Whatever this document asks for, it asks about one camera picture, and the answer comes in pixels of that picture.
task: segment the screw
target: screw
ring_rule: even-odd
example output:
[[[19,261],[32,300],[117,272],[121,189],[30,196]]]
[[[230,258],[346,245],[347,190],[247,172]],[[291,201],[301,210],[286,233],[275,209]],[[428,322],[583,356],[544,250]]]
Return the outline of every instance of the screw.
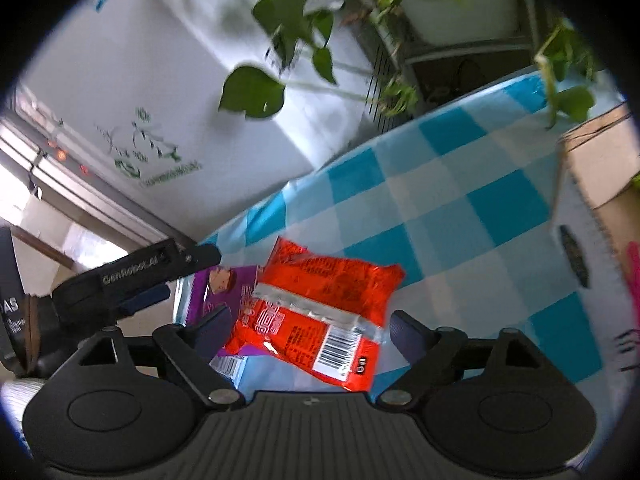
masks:
[[[231,389],[213,390],[209,394],[209,400],[214,404],[233,404],[238,399],[240,399],[240,394]]]
[[[411,402],[411,394],[404,390],[387,390],[380,395],[380,400],[390,406],[404,406]]]

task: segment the blue and white tablecloth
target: blue and white tablecloth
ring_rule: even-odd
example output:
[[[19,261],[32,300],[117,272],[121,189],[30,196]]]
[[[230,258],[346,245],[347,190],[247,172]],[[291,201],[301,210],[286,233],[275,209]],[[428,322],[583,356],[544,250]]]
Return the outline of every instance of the blue and white tablecloth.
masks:
[[[614,104],[615,96],[598,96],[593,114]],[[263,264],[278,235],[316,253],[400,264],[406,277],[389,313],[402,309],[470,337],[521,329],[578,384],[606,427],[600,352],[546,227],[556,143],[574,124],[560,118],[548,129],[544,107],[535,74],[477,92],[289,182],[205,241],[229,266]],[[329,388],[274,358],[250,360],[241,383],[249,395]],[[406,365],[384,344],[371,395]]]

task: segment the cardboard box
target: cardboard box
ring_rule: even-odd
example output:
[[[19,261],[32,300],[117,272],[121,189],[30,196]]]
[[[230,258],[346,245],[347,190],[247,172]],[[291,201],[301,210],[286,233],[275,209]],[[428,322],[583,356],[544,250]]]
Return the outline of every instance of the cardboard box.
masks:
[[[629,292],[627,246],[640,242],[640,137],[625,105],[561,137],[551,234],[580,283],[600,349],[614,418],[638,364],[638,313]]]

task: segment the pothos plant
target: pothos plant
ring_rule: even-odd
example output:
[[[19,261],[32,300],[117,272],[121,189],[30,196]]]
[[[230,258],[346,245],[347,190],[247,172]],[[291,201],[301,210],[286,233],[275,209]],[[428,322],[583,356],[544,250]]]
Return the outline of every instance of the pothos plant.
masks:
[[[306,12],[307,0],[259,0],[252,15],[268,35],[271,48],[279,58],[280,75],[293,62],[302,48],[311,51],[316,73],[330,86],[300,81],[282,81],[254,64],[236,66],[226,78],[220,98],[220,109],[244,112],[246,117],[268,118],[284,105],[287,87],[312,92],[336,94],[352,100],[377,103],[387,116],[412,110],[418,101],[417,91],[399,73],[386,78],[380,95],[375,98],[340,90],[334,75],[334,59],[328,46],[334,28],[334,16],[327,9]],[[379,23],[398,8],[402,0],[374,0],[366,16]],[[345,64],[341,68],[349,70]]]
[[[563,81],[569,70],[575,70],[588,81],[596,73],[596,59],[589,45],[567,22],[560,19],[534,56],[545,85],[546,101],[550,113],[550,126],[556,124],[558,112],[564,112],[579,123],[587,120],[595,104],[587,85],[577,85],[558,92],[557,82]]]

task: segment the barcode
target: barcode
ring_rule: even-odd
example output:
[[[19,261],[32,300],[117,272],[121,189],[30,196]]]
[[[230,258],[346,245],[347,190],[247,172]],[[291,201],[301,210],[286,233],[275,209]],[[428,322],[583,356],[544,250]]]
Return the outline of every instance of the barcode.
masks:
[[[329,326],[312,370],[344,381],[360,344],[360,334],[337,326]]]
[[[241,357],[236,357],[233,355],[229,355],[226,357],[215,356],[209,365],[217,371],[219,374],[226,375],[227,377],[233,379],[236,370],[238,369],[238,365],[242,362]]]

